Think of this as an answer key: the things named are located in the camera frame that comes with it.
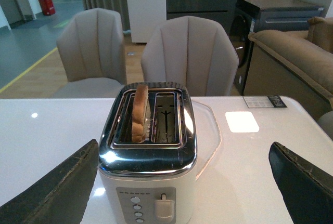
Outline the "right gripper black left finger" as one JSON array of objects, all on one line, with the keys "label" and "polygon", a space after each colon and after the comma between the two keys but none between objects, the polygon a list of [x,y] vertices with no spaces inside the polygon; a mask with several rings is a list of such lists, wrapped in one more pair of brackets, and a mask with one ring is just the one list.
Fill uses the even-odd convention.
[{"label": "right gripper black left finger", "polygon": [[92,139],[1,206],[1,223],[80,223],[94,185],[98,142]]}]

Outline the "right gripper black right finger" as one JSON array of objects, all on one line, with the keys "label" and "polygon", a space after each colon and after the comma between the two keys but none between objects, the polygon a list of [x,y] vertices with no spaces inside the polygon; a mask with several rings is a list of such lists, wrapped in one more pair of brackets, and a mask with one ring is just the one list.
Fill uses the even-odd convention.
[{"label": "right gripper black right finger", "polygon": [[292,221],[332,223],[332,175],[278,142],[268,159]]}]

